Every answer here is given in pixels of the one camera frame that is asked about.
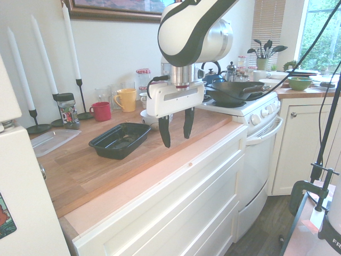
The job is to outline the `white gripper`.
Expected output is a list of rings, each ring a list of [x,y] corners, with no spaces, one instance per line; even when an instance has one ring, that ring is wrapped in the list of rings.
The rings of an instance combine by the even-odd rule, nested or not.
[[[159,131],[165,147],[171,146],[170,114],[185,110],[183,133],[188,139],[193,126],[195,106],[200,105],[204,99],[204,83],[194,81],[185,91],[178,91],[174,85],[168,83],[157,83],[150,86],[149,94],[151,98],[147,97],[147,114],[159,118]]]

